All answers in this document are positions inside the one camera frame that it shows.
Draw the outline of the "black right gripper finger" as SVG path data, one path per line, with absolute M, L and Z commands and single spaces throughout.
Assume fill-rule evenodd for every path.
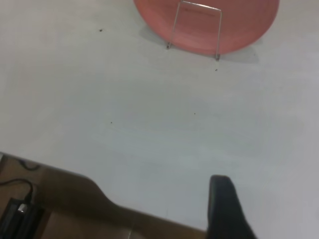
M 207 208 L 208 239 L 255 239 L 228 176 L 213 175 L 209 183 Z

